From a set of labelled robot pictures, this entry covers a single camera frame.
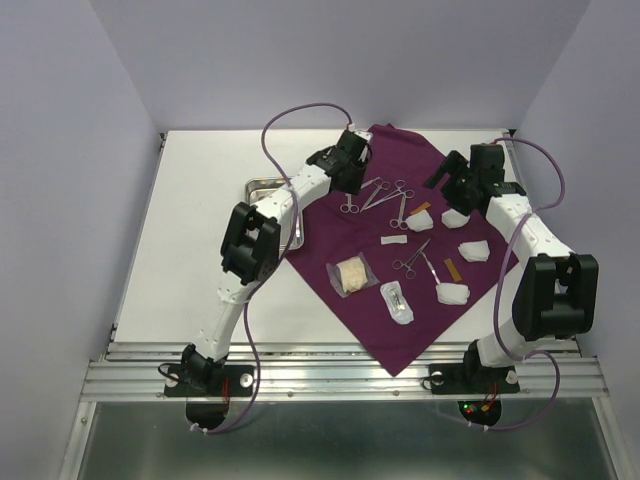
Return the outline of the small steel scissors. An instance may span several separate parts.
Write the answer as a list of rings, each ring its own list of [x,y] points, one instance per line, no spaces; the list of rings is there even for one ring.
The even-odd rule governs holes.
[[[374,186],[374,190],[372,191],[372,193],[369,195],[367,200],[364,202],[364,204],[360,208],[361,212],[363,212],[367,207],[369,207],[372,204],[372,202],[376,199],[376,197],[381,191],[386,191],[390,187],[390,183],[387,181],[383,181],[381,178],[372,180],[371,184]]]

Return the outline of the long steel forceps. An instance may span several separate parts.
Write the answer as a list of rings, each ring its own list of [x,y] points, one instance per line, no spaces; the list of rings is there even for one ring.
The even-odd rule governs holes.
[[[366,207],[363,208],[363,210],[367,210],[367,209],[371,209],[374,208],[375,206],[384,203],[390,199],[396,198],[398,196],[405,196],[407,198],[413,198],[415,195],[415,191],[412,189],[408,189],[406,187],[406,182],[404,180],[397,180],[394,184],[394,186],[396,187],[396,189],[394,191],[392,191],[391,193],[389,193],[388,195],[386,195],[385,197],[379,199],[379,200],[375,200],[373,201],[371,204],[367,205]]]

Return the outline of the steel bandage scissors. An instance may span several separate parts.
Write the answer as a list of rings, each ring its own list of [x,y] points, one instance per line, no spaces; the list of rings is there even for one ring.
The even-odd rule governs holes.
[[[401,195],[400,196],[400,205],[399,205],[398,213],[389,222],[389,225],[390,225],[391,228],[400,229],[400,230],[407,230],[408,229],[408,224],[406,223],[406,221],[404,219],[406,201],[407,201],[407,196],[405,194]]]

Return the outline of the stainless steel instrument tray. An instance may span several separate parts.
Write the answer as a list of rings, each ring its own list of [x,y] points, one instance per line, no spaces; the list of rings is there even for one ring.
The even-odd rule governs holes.
[[[297,250],[304,243],[302,207],[298,206],[296,222],[293,223],[294,205],[292,193],[285,178],[256,178],[245,185],[245,203],[257,206],[257,212],[267,219],[276,220],[280,233],[279,252]]]

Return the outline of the straight steel scissors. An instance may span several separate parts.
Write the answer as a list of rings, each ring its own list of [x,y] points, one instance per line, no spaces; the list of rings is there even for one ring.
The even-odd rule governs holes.
[[[359,207],[353,203],[351,194],[345,194],[345,201],[340,205],[340,211],[345,214],[357,214],[359,212]]]

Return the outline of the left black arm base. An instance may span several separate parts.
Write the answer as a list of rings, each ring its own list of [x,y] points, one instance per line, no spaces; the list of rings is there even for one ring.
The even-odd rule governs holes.
[[[254,393],[252,365],[226,366],[226,359],[214,361],[197,352],[193,344],[184,348],[178,363],[158,367],[164,378],[164,395],[169,398],[249,398]]]

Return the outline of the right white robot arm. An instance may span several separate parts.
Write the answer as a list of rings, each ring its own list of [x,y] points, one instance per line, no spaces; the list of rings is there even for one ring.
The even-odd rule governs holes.
[[[599,265],[557,239],[528,200],[523,187],[505,179],[499,140],[476,144],[470,156],[450,152],[425,181],[439,188],[460,214],[479,212],[507,243],[523,274],[508,321],[472,342],[459,363],[432,364],[424,386],[434,394],[480,394],[493,388],[519,390],[515,366],[540,351],[548,337],[588,332],[594,320]]]

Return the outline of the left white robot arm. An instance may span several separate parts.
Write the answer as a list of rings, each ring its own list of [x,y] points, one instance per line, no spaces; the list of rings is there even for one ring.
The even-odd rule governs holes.
[[[309,157],[283,186],[254,204],[232,210],[220,248],[222,276],[211,318],[181,355],[184,378],[212,396],[223,381],[231,336],[252,294],[278,268],[280,247],[297,215],[332,191],[357,194],[370,160],[373,134],[345,130],[337,143]]]

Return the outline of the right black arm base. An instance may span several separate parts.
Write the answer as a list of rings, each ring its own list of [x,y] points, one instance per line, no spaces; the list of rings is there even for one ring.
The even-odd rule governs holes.
[[[428,375],[421,380],[422,387],[435,395],[519,393],[515,367],[482,366],[477,343],[468,347],[460,363],[430,364]]]

